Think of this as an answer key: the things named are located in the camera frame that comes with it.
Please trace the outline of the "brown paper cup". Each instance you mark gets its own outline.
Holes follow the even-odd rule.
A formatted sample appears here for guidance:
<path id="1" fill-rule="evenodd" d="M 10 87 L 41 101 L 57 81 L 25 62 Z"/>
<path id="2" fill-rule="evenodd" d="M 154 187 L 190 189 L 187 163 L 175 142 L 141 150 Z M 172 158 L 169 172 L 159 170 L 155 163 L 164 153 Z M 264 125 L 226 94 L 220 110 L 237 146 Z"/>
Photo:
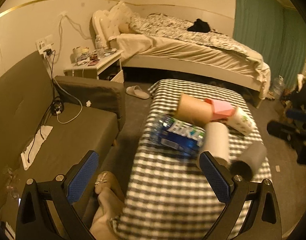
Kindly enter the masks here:
<path id="1" fill-rule="evenodd" d="M 213 115 L 212 105 L 182 93 L 174 117 L 192 125 L 204 127 Z"/>

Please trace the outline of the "grey cup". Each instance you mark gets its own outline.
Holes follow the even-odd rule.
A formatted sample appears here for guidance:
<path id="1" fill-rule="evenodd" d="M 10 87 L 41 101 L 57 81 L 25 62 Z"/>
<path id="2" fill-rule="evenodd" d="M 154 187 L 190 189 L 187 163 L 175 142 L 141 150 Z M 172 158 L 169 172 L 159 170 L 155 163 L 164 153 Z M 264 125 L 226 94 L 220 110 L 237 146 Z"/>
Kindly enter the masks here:
<path id="1" fill-rule="evenodd" d="M 246 181 L 251 181 L 260 169 L 267 156 L 267 149 L 262 142 L 256 141 L 251 144 L 230 167 L 230 173 L 239 175 Z"/>

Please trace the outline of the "beige slipper on foot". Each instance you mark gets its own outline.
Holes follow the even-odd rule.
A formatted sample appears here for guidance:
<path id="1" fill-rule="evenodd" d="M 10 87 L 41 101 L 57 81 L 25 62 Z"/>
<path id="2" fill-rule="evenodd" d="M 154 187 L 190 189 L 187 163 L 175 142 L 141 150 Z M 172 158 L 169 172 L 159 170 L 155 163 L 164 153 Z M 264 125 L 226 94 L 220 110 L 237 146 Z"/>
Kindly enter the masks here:
<path id="1" fill-rule="evenodd" d="M 124 201 L 125 197 L 120 184 L 116 176 L 110 171 L 101 172 L 94 183 L 94 191 L 96 194 L 100 194 L 106 188 L 110 189 L 122 202 Z"/>

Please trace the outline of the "black white checkered tablecloth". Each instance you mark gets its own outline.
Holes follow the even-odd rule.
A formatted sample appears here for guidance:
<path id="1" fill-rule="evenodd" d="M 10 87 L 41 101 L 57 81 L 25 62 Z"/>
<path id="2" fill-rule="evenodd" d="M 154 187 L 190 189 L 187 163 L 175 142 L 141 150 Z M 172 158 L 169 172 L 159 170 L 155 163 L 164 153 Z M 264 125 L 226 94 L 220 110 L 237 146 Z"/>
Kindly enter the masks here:
<path id="1" fill-rule="evenodd" d="M 155 144 L 151 133 L 162 114 L 177 109 L 181 94 L 200 100 L 229 102 L 245 113 L 243 97 L 229 89 L 201 83 L 164 79 L 149 88 L 150 112 L 139 140 L 120 216 L 113 220 L 121 239 L 202 239 L 224 208 L 203 173 L 196 157 Z"/>

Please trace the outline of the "blue label water bottle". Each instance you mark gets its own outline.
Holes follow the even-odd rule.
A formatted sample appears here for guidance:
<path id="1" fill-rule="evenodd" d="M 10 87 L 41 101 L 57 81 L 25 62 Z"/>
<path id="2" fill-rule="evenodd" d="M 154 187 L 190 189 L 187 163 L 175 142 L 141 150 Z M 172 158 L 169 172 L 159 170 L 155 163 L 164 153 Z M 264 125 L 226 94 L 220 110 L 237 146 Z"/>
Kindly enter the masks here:
<path id="1" fill-rule="evenodd" d="M 166 114 L 156 116 L 150 132 L 150 141 L 154 144 L 190 157 L 197 155 L 204 139 L 205 130 L 201 127 Z"/>

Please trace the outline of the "dark grey sofa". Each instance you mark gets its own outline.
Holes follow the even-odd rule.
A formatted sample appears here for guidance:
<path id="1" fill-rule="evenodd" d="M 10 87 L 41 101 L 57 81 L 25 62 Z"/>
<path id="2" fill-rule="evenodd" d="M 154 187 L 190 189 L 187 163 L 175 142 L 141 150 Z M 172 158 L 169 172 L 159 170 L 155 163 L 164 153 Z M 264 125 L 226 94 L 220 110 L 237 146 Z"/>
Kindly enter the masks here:
<path id="1" fill-rule="evenodd" d="M 16 225 L 18 199 L 29 178 L 65 174 L 89 151 L 107 157 L 126 119 L 122 83 L 50 77 L 39 53 L 0 77 L 0 222 Z M 24 170 L 20 154 L 43 126 L 53 129 Z"/>

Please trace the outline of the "pink red carton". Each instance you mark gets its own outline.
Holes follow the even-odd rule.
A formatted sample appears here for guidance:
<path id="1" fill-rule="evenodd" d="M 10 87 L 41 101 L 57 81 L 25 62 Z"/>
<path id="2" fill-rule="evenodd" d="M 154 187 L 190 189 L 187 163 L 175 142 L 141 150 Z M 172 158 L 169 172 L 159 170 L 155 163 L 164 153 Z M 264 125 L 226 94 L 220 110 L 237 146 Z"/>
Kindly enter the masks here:
<path id="1" fill-rule="evenodd" d="M 235 108 L 227 101 L 205 99 L 204 102 L 212 106 L 212 121 L 229 118 L 235 112 Z"/>

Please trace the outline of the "large clear water jug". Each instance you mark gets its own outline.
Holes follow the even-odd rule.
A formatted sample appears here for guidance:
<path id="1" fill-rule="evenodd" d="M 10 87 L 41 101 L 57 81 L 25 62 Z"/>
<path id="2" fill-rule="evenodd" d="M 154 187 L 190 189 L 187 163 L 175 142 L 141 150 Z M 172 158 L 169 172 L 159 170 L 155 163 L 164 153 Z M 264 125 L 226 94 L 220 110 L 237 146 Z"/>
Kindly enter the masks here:
<path id="1" fill-rule="evenodd" d="M 279 99 L 283 90 L 284 90 L 284 78 L 279 75 L 274 78 L 270 91 L 275 99 Z"/>

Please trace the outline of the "white slipper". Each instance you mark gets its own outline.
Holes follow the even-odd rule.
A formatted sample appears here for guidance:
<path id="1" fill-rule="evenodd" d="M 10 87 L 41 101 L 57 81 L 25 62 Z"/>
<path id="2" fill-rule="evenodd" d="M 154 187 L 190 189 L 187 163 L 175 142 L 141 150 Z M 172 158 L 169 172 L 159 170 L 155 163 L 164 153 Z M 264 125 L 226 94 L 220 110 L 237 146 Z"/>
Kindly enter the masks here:
<path id="1" fill-rule="evenodd" d="M 147 100 L 148 98 L 150 98 L 150 95 L 147 92 L 143 91 L 138 85 L 127 87 L 126 94 L 142 100 Z"/>

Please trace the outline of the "clear bottle on nightstand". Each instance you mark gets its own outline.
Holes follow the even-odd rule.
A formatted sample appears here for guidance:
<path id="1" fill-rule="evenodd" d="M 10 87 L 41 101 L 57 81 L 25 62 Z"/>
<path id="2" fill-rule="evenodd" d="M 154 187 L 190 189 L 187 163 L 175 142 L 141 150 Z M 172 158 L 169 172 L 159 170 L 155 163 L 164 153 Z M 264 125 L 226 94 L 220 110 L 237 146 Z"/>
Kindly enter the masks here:
<path id="1" fill-rule="evenodd" d="M 102 59 L 105 56 L 105 53 L 100 35 L 96 35 L 95 46 L 98 59 Z"/>

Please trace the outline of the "green curtain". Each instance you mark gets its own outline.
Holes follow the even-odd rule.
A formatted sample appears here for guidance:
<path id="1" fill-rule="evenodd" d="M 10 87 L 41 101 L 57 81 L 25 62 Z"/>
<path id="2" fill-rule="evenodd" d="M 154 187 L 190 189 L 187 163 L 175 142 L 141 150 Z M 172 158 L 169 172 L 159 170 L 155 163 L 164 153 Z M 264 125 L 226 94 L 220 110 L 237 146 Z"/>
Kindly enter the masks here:
<path id="1" fill-rule="evenodd" d="M 236 0 L 233 38 L 257 51 L 287 88 L 296 83 L 306 60 L 306 24 L 277 0 Z"/>

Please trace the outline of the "black garment on bed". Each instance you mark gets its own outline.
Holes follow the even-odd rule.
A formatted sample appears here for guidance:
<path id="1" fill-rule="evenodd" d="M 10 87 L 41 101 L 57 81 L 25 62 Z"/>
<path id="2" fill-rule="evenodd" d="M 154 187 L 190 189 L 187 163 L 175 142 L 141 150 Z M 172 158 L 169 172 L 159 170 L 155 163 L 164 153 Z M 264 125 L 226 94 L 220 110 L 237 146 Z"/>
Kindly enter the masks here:
<path id="1" fill-rule="evenodd" d="M 210 32 L 210 26 L 207 22 L 197 19 L 192 26 L 190 26 L 187 31 L 199 32 L 199 33 L 208 33 Z"/>

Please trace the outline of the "cream pillow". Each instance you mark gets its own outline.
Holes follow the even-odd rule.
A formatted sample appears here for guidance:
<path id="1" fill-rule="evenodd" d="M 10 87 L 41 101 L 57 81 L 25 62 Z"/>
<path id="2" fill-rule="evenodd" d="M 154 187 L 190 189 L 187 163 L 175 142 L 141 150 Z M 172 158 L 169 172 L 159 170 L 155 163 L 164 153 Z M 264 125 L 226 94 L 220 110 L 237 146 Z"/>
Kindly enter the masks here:
<path id="1" fill-rule="evenodd" d="M 114 35 L 121 34 L 119 26 L 121 24 L 129 24 L 133 14 L 134 12 L 123 1 L 118 2 L 112 7 L 110 10 L 109 19 L 110 27 L 112 28 Z"/>

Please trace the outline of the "floral patterned blanket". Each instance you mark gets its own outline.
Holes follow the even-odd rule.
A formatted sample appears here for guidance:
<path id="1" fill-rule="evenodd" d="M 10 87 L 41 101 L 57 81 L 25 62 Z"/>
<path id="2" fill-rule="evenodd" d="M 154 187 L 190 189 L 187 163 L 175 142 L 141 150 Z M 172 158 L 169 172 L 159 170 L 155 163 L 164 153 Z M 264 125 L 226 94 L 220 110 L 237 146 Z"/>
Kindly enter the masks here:
<path id="1" fill-rule="evenodd" d="M 188 31 L 194 24 L 162 13 L 150 14 L 141 17 L 134 14 L 130 18 L 130 28 L 143 35 L 166 37 L 202 46 L 214 47 L 222 50 L 234 51 L 248 56 L 246 48 L 229 36 L 210 30 L 207 33 Z"/>

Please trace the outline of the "white wall power strip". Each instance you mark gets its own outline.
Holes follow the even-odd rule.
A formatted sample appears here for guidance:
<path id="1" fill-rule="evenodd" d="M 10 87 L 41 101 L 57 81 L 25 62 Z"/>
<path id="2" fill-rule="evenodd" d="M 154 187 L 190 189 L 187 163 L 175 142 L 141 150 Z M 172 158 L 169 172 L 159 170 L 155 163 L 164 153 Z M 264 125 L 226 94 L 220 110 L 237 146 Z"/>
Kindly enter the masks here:
<path id="1" fill-rule="evenodd" d="M 54 44 L 54 39 L 53 35 L 47 35 L 44 38 L 39 38 L 35 42 L 37 51 L 39 52 L 40 55 L 45 55 L 45 50 L 51 49 L 52 50 L 52 45 Z"/>

